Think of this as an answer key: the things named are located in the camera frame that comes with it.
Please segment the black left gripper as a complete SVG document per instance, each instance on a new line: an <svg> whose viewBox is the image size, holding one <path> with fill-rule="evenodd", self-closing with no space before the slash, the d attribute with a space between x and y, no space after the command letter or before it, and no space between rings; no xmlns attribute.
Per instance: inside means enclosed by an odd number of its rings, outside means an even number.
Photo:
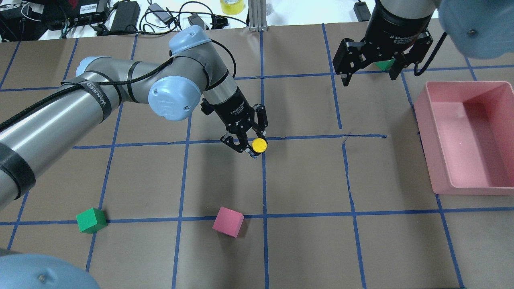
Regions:
<svg viewBox="0 0 514 289"><path fill-rule="evenodd" d="M220 104L210 104L203 98L201 110L205 115L215 112L220 117L226 126L226 133L220 138L220 142L237 153L250 153L248 130L254 130L257 137L265 139L268 127L265 106L250 106L239 88L228 100Z"/></svg>

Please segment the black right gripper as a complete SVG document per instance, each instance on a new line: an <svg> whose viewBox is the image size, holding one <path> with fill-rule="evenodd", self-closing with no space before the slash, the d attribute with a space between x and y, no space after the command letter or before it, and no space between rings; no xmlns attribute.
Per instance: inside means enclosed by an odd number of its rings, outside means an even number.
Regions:
<svg viewBox="0 0 514 289"><path fill-rule="evenodd" d="M425 28L434 13L433 0L377 0L371 13L363 41L344 38L332 59L334 72L341 77L344 87L352 76L378 60L380 51L398 53L389 69L391 80L410 64L422 62L433 38Z"/></svg>

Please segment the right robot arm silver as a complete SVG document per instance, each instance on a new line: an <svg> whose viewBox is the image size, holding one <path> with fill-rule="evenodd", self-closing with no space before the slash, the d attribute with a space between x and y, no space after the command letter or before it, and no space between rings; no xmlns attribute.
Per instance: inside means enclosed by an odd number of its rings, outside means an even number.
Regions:
<svg viewBox="0 0 514 289"><path fill-rule="evenodd" d="M372 63L393 60L391 80L414 66L422 75L446 38L465 57L494 59L513 51L512 0L377 0L365 36L344 38L332 64L344 86Z"/></svg>

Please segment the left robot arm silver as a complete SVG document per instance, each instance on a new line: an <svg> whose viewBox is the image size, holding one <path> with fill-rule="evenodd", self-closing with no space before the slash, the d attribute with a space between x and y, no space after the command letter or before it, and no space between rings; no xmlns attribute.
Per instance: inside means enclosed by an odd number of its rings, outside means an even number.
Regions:
<svg viewBox="0 0 514 289"><path fill-rule="evenodd" d="M108 56L84 58L76 76L51 95L1 124L1 208L28 193L50 166L124 102L147 104L159 117L182 121L197 106L216 113L226 133L220 141L256 158L267 148L262 104L251 106L197 25L169 41L162 64Z"/></svg>

